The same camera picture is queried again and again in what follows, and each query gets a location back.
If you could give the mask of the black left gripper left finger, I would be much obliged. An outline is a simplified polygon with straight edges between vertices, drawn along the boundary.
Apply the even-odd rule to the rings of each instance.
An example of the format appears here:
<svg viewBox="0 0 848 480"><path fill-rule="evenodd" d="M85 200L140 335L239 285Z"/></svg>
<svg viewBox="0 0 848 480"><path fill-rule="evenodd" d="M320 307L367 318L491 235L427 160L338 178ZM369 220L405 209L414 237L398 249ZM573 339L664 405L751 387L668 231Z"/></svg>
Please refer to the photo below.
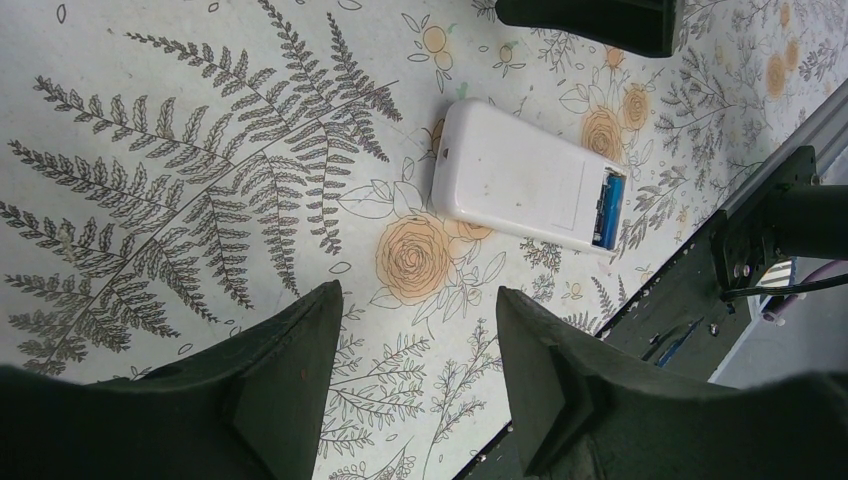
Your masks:
<svg viewBox="0 0 848 480"><path fill-rule="evenodd" d="M342 320L326 282L139 380L1 370L5 479L308 479Z"/></svg>

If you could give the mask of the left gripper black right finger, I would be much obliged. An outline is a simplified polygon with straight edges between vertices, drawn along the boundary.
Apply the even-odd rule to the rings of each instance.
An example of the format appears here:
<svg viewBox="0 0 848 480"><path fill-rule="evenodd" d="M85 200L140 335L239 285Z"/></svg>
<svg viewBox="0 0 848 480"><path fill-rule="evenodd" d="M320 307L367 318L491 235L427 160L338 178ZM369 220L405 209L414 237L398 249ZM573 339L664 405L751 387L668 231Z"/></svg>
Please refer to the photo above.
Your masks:
<svg viewBox="0 0 848 480"><path fill-rule="evenodd" d="M847 378L749 389L687 378L576 329L523 292L496 321L522 472L542 479L843 479Z"/></svg>

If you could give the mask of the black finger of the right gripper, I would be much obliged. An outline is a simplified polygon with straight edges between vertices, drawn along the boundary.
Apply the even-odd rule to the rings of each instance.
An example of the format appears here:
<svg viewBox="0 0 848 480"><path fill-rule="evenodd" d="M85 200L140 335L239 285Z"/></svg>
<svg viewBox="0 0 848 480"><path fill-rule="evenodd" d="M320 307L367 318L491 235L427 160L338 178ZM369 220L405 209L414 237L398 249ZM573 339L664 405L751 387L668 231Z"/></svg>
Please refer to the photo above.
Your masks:
<svg viewBox="0 0 848 480"><path fill-rule="evenodd" d="M574 34L646 58L668 58L678 43L683 0L498 0L497 18L515 27Z"/></svg>

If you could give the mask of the blue AAA battery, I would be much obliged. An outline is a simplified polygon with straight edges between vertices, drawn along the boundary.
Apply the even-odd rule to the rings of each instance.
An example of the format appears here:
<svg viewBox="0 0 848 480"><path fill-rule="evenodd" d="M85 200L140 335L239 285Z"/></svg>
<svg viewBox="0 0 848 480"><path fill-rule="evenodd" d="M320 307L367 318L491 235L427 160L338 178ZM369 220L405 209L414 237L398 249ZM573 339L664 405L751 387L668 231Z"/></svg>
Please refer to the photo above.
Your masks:
<svg viewBox="0 0 848 480"><path fill-rule="evenodd" d="M610 174L604 185L603 202L599 211L600 230L597 245L607 250L613 250L615 247L624 183L622 176Z"/></svg>

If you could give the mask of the black AAA battery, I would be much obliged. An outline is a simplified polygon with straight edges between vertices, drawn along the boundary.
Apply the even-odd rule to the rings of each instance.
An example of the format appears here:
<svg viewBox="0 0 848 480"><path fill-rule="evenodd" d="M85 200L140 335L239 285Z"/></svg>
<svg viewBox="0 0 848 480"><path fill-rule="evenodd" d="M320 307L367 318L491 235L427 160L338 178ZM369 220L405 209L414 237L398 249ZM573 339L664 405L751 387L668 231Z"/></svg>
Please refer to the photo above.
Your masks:
<svg viewBox="0 0 848 480"><path fill-rule="evenodd" d="M603 183L600 188L599 198L596 202L596 218L592 238L592 243L596 246L601 246L603 240L607 190L607 184Z"/></svg>

